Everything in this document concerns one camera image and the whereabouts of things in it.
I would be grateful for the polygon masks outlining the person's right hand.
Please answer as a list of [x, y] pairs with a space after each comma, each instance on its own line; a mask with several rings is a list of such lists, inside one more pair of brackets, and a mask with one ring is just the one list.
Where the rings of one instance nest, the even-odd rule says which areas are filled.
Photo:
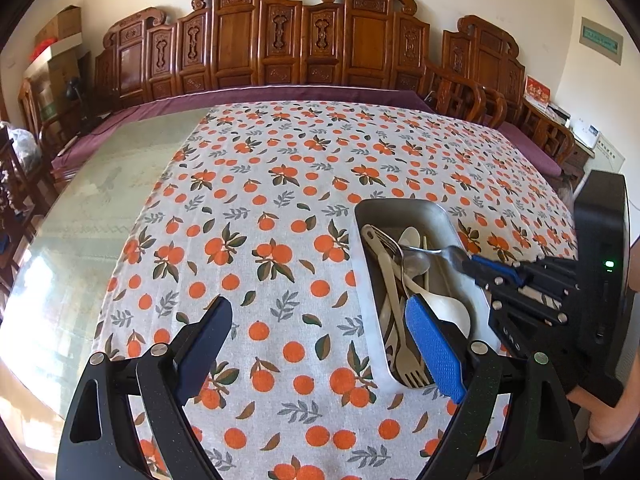
[[639, 389], [631, 384], [627, 385], [615, 408], [579, 387], [567, 395], [567, 400], [590, 413], [588, 437], [603, 445], [620, 442], [639, 416]]

